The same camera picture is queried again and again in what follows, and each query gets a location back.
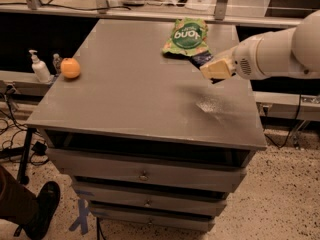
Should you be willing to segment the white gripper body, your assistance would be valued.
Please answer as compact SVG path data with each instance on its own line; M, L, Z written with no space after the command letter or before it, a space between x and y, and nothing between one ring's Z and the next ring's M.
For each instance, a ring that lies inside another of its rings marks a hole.
M240 42L233 50L233 63L236 73L244 79L261 80L264 74L257 63L257 49L262 35L251 36Z

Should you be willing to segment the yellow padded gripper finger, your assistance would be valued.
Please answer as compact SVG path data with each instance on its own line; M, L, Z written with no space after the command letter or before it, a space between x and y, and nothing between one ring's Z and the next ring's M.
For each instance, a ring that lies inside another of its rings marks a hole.
M233 61L233 51L234 49L231 48L231 49L219 52L214 56L213 61L215 63L224 62L226 64L229 64Z
M235 74L235 67L229 60L219 59L204 64L200 71L207 79L224 80Z

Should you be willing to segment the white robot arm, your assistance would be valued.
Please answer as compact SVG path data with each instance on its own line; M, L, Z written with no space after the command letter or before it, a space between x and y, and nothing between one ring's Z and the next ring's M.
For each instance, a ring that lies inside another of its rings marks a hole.
M294 28L251 36L200 67L207 79L320 78L320 11Z

